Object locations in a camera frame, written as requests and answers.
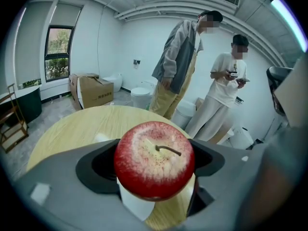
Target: white pants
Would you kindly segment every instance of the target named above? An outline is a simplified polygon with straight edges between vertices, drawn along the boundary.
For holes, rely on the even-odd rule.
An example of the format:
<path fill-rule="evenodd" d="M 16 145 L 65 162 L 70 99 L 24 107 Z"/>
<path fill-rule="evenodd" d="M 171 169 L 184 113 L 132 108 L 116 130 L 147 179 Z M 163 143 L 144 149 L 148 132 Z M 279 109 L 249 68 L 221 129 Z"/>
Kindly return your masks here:
<path fill-rule="evenodd" d="M 188 123 L 185 132 L 192 138 L 210 140 L 220 129 L 230 108 L 206 96 L 203 104 Z"/>

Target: window frame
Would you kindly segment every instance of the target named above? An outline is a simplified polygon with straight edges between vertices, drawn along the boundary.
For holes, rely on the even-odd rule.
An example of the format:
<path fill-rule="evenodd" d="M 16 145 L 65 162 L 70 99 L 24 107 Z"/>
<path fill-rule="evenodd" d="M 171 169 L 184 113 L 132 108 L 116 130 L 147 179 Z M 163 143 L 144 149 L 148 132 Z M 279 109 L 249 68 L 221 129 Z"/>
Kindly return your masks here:
<path fill-rule="evenodd" d="M 48 53 L 48 41 L 49 41 L 50 29 L 70 29 L 71 30 L 71 34 L 69 36 L 66 53 L 47 54 Z M 75 30 L 74 26 L 49 25 L 47 37 L 46 37 L 46 42 L 45 42 L 45 54 L 44 54 L 44 71 L 45 71 L 46 82 L 51 82 L 51 81 L 59 80 L 59 79 L 65 79 L 65 78 L 68 78 L 68 76 L 70 75 L 70 52 L 71 52 L 71 45 L 72 45 L 72 38 L 73 38 L 74 30 Z M 58 78 L 53 78 L 53 79 L 47 79 L 46 78 L 46 61 L 51 60 L 51 59 L 61 59 L 61 58 L 67 58 L 68 59 L 68 76 L 67 77 L 58 77 Z"/>

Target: gray jacket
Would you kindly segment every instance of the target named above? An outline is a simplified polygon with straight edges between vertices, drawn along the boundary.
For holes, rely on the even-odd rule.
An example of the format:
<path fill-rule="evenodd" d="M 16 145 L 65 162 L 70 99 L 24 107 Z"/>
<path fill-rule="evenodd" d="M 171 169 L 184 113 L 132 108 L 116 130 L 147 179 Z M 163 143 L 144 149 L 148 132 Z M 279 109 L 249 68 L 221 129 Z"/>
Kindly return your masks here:
<path fill-rule="evenodd" d="M 163 77 L 173 78 L 170 90 L 175 94 L 179 94 L 181 90 L 193 57 L 196 26 L 195 22 L 184 20 L 174 27 L 152 74 L 159 82 Z M 197 53 L 202 50 L 203 45 L 200 41 Z"/>

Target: white t-shirt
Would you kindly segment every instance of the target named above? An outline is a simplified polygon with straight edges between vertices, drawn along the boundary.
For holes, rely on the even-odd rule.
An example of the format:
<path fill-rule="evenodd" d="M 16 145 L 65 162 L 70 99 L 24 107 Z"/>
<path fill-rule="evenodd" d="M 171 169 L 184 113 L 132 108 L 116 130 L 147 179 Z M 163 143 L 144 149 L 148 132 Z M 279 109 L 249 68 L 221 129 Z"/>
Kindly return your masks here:
<path fill-rule="evenodd" d="M 198 52 L 198 50 L 199 50 L 199 45 L 200 45 L 200 41 L 201 41 L 200 35 L 199 35 L 199 33 L 196 31 L 196 40 L 195 40 L 195 42 L 194 42 L 194 52 Z"/>
<path fill-rule="evenodd" d="M 214 62 L 211 72 L 237 71 L 238 78 L 246 78 L 247 65 L 243 60 L 236 60 L 231 53 L 220 54 Z M 225 78 L 215 79 L 210 87 L 208 96 L 231 108 L 238 91 L 236 80 L 227 81 Z"/>

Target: gray floor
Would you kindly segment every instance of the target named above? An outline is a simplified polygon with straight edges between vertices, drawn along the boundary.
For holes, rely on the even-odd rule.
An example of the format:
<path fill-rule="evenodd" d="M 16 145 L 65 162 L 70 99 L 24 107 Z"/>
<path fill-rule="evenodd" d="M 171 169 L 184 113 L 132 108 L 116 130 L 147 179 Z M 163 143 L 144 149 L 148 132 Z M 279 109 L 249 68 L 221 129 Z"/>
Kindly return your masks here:
<path fill-rule="evenodd" d="M 115 105 L 132 106 L 130 93 L 123 90 L 114 93 L 113 102 Z M 28 124 L 29 137 L 21 141 L 7 154 L 0 149 L 0 156 L 10 179 L 17 180 L 26 172 L 32 150 L 44 132 L 54 123 L 75 111 L 72 97 L 58 98 L 42 105 L 40 116 Z"/>

